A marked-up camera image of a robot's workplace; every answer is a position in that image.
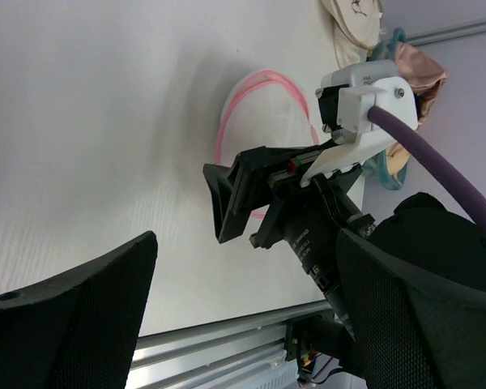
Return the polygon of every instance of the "purple cable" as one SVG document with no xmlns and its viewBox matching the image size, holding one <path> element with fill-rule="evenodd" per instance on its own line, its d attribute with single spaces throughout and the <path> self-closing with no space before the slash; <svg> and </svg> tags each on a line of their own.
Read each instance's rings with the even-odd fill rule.
<svg viewBox="0 0 486 389">
<path fill-rule="evenodd" d="M 459 203 L 486 236 L 486 198 L 441 154 L 409 126 L 380 107 L 368 119 L 396 139 Z"/>
</svg>

